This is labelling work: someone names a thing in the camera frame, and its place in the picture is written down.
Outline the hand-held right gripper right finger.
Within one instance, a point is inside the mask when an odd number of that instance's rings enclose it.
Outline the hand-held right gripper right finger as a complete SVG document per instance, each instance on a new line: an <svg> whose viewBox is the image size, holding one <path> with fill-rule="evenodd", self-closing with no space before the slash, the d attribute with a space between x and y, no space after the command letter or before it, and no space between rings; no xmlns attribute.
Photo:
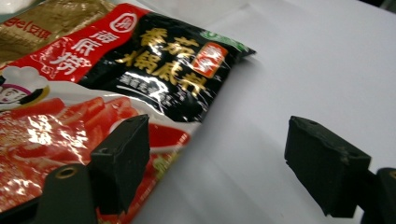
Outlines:
<svg viewBox="0 0 396 224"><path fill-rule="evenodd" d="M321 124L292 116L284 158L325 215L353 217L371 157Z"/></svg>

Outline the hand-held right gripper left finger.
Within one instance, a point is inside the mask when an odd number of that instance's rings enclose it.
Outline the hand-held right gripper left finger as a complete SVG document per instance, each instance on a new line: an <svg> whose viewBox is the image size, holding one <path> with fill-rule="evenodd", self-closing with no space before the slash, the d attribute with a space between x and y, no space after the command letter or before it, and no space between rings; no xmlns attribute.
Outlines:
<svg viewBox="0 0 396 224"><path fill-rule="evenodd" d="M127 212L149 161L149 116L124 120L91 153L90 177L102 215Z"/></svg>

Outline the red and black seasoning packet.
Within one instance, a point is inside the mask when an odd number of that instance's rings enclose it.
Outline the red and black seasoning packet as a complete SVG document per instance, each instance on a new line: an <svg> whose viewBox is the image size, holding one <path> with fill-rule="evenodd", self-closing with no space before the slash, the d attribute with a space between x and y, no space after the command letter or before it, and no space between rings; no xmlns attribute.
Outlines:
<svg viewBox="0 0 396 224"><path fill-rule="evenodd" d="M0 224L37 224L50 179L53 223L130 224L178 157L247 46L118 4L103 18L0 67ZM149 159L127 212L102 215L91 153L148 115Z"/></svg>

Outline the gold snack packet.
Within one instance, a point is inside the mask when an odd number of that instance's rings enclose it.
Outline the gold snack packet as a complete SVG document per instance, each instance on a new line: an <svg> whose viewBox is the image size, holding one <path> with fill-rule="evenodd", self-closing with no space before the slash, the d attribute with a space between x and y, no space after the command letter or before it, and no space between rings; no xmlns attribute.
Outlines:
<svg viewBox="0 0 396 224"><path fill-rule="evenodd" d="M103 18L108 0L44 0L0 22L0 67Z"/></svg>

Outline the white object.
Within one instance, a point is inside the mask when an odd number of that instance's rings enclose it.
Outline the white object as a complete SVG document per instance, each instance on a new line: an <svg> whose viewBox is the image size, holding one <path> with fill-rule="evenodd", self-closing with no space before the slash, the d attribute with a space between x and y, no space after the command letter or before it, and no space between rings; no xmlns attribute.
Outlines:
<svg viewBox="0 0 396 224"><path fill-rule="evenodd" d="M0 15L18 12L34 2L35 0L0 0Z"/></svg>

